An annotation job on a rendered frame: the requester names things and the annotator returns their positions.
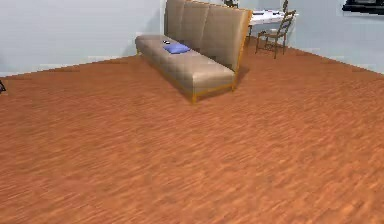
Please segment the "beige sofa with wooden frame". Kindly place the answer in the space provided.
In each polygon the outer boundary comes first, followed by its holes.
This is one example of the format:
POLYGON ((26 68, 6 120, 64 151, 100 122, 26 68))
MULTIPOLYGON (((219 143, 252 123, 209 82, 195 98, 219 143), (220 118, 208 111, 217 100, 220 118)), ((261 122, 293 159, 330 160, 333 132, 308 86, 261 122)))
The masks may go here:
POLYGON ((252 12, 195 0, 167 0, 164 33, 135 38, 137 52, 180 86, 191 99, 238 82, 240 60, 252 12), (170 54, 163 41, 190 48, 170 54))

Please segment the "brown wooden ladder-back chair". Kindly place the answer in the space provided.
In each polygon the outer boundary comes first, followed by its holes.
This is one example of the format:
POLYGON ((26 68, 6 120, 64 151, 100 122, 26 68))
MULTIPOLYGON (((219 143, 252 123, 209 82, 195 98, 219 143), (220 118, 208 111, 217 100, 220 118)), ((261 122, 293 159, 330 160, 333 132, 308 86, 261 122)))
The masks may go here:
POLYGON ((285 49, 285 42, 287 39, 287 32, 295 18, 296 11, 289 11, 284 14, 283 19, 280 22, 279 28, 276 30, 263 30, 257 35, 255 52, 258 52, 259 42, 262 37, 265 38, 264 47, 274 51, 274 57, 277 57, 278 48, 285 49))

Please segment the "white table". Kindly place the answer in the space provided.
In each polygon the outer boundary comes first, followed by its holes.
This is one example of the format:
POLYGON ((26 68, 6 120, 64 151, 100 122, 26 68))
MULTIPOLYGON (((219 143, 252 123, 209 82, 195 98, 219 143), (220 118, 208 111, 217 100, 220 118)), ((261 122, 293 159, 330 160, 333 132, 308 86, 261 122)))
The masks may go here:
POLYGON ((277 28, 272 28, 272 30, 276 30, 279 28, 280 22, 283 19, 285 13, 286 12, 276 10, 254 11, 249 23, 249 27, 253 28, 259 25, 277 24, 277 28))

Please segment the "black television set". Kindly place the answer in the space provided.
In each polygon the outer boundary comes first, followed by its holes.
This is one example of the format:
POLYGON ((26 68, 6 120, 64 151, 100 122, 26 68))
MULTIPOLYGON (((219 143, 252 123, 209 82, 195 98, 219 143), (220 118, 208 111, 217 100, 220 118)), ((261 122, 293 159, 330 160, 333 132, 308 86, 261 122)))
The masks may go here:
POLYGON ((346 0, 343 11, 384 15, 384 0, 346 0))

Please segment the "blue cushion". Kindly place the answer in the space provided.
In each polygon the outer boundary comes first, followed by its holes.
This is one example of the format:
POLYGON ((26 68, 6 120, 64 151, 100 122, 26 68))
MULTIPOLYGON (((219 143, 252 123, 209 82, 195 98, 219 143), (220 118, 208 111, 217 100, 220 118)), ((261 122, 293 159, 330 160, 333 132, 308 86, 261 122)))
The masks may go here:
POLYGON ((180 43, 166 44, 164 49, 170 54, 182 54, 190 51, 190 48, 180 43))

